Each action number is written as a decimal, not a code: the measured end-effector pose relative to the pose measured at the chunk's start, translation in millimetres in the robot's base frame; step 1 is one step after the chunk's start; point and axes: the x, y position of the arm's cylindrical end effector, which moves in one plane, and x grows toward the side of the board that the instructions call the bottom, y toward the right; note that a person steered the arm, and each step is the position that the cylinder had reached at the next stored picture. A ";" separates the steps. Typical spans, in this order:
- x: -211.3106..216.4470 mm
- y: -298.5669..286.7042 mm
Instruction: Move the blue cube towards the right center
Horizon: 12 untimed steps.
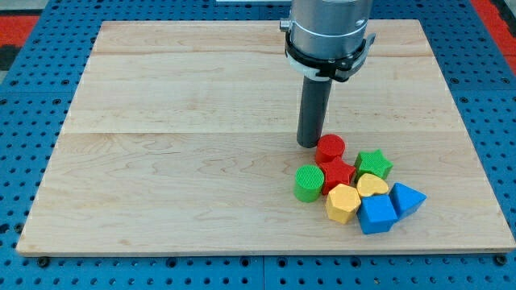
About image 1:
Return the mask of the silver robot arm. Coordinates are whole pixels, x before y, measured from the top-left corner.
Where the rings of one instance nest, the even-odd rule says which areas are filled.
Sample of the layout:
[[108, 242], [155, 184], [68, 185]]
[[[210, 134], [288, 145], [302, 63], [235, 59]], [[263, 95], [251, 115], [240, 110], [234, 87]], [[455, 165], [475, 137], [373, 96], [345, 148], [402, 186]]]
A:
[[280, 30], [306, 56], [341, 59], [361, 46], [371, 9], [372, 0], [292, 0]]

